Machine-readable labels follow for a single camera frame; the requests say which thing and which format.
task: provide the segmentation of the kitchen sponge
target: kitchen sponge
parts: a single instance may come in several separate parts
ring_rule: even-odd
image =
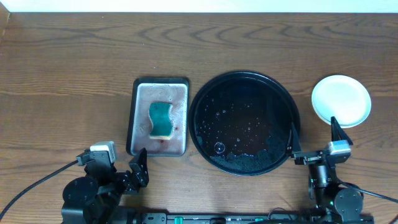
[[[151,103],[149,107],[149,118],[153,129],[149,134],[151,138],[170,139],[173,126],[169,118],[172,105],[170,103]]]

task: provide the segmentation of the white saucer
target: white saucer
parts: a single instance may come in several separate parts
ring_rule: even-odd
[[[345,75],[322,79],[312,91],[312,106],[317,115],[330,124],[336,117],[342,128],[362,123],[371,112],[371,97],[357,80]]]

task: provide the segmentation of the black plate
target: black plate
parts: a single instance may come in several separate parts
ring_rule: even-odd
[[[289,92],[271,77],[250,71],[210,80],[188,115],[200,154],[238,175],[263,174],[286,161],[291,122],[299,133],[299,111]]]

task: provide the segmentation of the wire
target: wire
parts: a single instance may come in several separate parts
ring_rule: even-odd
[[[252,222],[249,224],[314,224],[313,222],[300,222],[297,220],[263,220],[258,222]]]
[[[0,214],[0,221],[2,220],[4,214],[6,214],[6,212],[10,209],[10,207],[11,207],[20,197],[22,197],[26,192],[28,192],[30,189],[36,187],[37,185],[41,184],[42,182],[45,182],[45,181],[48,180],[49,178],[51,178],[51,177],[53,177],[53,176],[55,176],[55,175],[61,173],[61,172],[64,171],[65,169],[67,169],[67,168],[69,168],[69,167],[75,165],[76,163],[77,163],[77,161],[73,161],[73,162],[69,163],[68,165],[66,165],[66,166],[62,167],[61,169],[59,169],[59,170],[53,172],[52,174],[50,174],[50,175],[44,177],[43,179],[38,180],[36,183],[30,185],[30,186],[27,187],[25,190],[23,190],[21,193],[19,193],[17,196],[15,196],[15,197],[10,201],[10,203],[8,203],[8,205],[7,205],[7,206],[3,209],[3,211],[1,212],[1,214]]]
[[[317,220],[317,222],[315,222],[316,224],[319,224],[319,223],[323,223],[323,222],[327,222],[327,219],[330,217],[330,214],[326,214],[326,215],[324,215],[324,216],[322,216],[321,218],[319,218],[318,220]]]
[[[276,207],[276,208],[272,209],[271,212],[268,214],[268,216],[267,216],[267,219],[268,219],[268,220],[271,219],[272,213],[273,213],[275,210],[277,210],[277,209],[286,211],[286,209],[284,209],[284,208]]]
[[[370,191],[367,191],[367,190],[363,190],[363,189],[359,188],[357,185],[344,182],[344,181],[340,180],[339,178],[337,178],[337,180],[339,181],[339,183],[340,183],[341,185],[343,185],[343,186],[345,186],[345,187],[347,187],[347,188],[356,190],[356,191],[361,192],[361,193],[364,193],[364,194],[372,195],[372,196],[375,196],[375,197],[378,197],[378,198],[381,198],[381,199],[386,199],[386,200],[389,200],[389,201],[391,201],[391,202],[398,203],[398,200],[395,199],[395,198],[388,197],[388,196],[381,195],[381,194],[377,194],[377,193],[370,192]]]

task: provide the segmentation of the wooden table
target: wooden table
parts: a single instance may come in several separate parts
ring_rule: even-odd
[[[11,14],[0,46],[0,208],[21,190],[73,161],[97,141],[125,150],[132,83],[188,77],[191,100],[209,79],[251,69],[288,89],[300,111],[305,150],[322,148],[330,128],[310,94],[342,73],[370,92],[372,111],[347,129],[353,155],[342,180],[398,198],[397,14]],[[308,170],[285,162],[256,177],[218,170],[188,137],[181,157],[148,158],[150,182],[123,205],[169,212],[267,213],[313,206]],[[71,167],[18,200],[4,223],[60,223],[62,190],[84,175]],[[364,212],[388,223],[398,205],[371,196]]]

